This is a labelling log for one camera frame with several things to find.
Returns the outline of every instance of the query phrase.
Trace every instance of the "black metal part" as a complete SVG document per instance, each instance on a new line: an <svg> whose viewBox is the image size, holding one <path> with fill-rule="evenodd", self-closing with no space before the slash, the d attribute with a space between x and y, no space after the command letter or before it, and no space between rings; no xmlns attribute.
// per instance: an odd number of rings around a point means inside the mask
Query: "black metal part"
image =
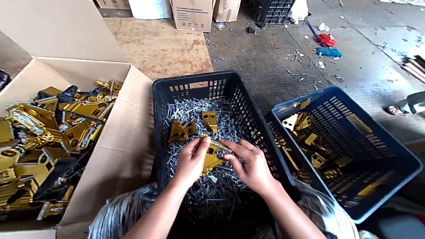
<svg viewBox="0 0 425 239"><path fill-rule="evenodd" d="M71 103L72 97L74 96L75 92L77 92L77 90L78 90L78 86L71 85L62 93L58 94L57 99L59 100L59 103Z"/></svg>

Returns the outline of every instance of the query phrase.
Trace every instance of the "black crate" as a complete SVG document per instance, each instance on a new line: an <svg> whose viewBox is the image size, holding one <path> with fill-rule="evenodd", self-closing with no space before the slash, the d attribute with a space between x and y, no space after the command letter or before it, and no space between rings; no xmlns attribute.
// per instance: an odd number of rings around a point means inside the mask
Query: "black crate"
<svg viewBox="0 0 425 239"><path fill-rule="evenodd" d="M299 102L308 98L310 103L301 110ZM324 136L325 148L331 149L339 157L348 156L353 160L340 168L343 173L341 176L326 178L320 171L315 170L310 159L302 153L288 130L282 126L283 119L298 111L313 115L313 126L303 129L300 133ZM353 123L350 119L353 119L354 115L359 120ZM275 137L285 139L292 149L292 158L298 167L306 171L309 184L338 201L357 224L364 221L423 169L421 161L415 155L336 86L278 104L266 118L273 130L278 132ZM289 170L296 173L286 155L283 157ZM386 177L384 183L369 195L358 194L383 176Z"/></svg>
<svg viewBox="0 0 425 239"><path fill-rule="evenodd" d="M294 2L295 0L254 0L256 23L261 28L283 24Z"/></svg>
<svg viewBox="0 0 425 239"><path fill-rule="evenodd" d="M258 106L252 100L245 83L236 71L221 71L205 74L187 75L159 79L153 83L153 113L155 121L156 173L158 190L162 191L170 181L167 161L168 138L171 128L165 124L168 105L174 100L198 99L208 100L223 98L235 103L233 116L240 119L239 125L246 135L243 138L263 150L272 175L278 179L294 200L299 198L293 178L273 140L272 133L266 125Z"/></svg>

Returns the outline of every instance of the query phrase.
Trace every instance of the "cardboard sheet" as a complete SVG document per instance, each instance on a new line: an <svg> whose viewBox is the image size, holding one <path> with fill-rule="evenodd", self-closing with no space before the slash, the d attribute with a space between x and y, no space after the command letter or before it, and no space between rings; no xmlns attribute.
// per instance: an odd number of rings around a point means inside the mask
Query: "cardboard sheet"
<svg viewBox="0 0 425 239"><path fill-rule="evenodd" d="M93 1L9 1L2 12L0 31L32 56L127 62Z"/></svg>
<svg viewBox="0 0 425 239"><path fill-rule="evenodd" d="M124 53L151 80L212 72L204 35L173 21L105 18Z"/></svg>

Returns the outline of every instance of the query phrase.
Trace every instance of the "right hand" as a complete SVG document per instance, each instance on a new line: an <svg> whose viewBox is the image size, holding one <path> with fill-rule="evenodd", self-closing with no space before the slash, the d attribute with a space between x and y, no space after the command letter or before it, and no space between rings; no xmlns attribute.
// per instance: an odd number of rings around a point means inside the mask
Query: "right hand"
<svg viewBox="0 0 425 239"><path fill-rule="evenodd" d="M237 144L226 139L220 141L244 159L245 163L242 164L233 154L224 155L224 158L234 167L238 178L249 188L264 197L273 194L276 187L281 187L281 183L274 179L270 173L261 149L243 139Z"/></svg>

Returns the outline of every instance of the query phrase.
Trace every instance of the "floor debris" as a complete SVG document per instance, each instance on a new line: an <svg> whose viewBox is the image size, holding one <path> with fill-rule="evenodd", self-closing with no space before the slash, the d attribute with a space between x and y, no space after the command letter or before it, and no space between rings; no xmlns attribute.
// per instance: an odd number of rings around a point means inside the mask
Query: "floor debris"
<svg viewBox="0 0 425 239"><path fill-rule="evenodd" d="M227 23L214 23L213 26L215 26L218 30L221 30L225 28Z"/></svg>

